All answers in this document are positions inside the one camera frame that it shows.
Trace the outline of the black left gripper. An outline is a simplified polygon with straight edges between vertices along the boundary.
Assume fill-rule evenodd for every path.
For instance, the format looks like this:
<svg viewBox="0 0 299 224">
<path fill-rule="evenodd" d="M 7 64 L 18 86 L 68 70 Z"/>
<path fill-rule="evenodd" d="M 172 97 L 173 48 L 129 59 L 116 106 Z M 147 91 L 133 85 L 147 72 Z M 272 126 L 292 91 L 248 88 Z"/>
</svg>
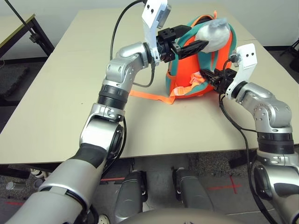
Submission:
<svg viewBox="0 0 299 224">
<path fill-rule="evenodd" d="M 158 31 L 156 36 L 157 49 L 161 62 L 168 63 L 176 59 L 184 59 L 199 53 L 208 44 L 209 41 L 197 40 L 187 46 L 180 47 L 175 40 L 189 32 L 192 27 L 187 25 L 178 25 L 172 28 L 166 28 Z"/>
</svg>

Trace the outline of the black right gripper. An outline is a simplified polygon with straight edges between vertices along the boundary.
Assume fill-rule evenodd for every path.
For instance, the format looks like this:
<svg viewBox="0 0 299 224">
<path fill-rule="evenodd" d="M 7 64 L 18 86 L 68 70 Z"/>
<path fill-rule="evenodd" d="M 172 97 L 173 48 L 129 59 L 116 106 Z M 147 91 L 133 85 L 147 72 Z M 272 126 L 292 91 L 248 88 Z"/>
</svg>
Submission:
<svg viewBox="0 0 299 224">
<path fill-rule="evenodd" d="M 211 86 L 214 87 L 214 90 L 217 93 L 225 94 L 227 88 L 233 82 L 237 72 L 230 68 L 225 70 L 214 69 L 214 72 L 208 69 L 201 69 L 200 74 Z"/>
</svg>

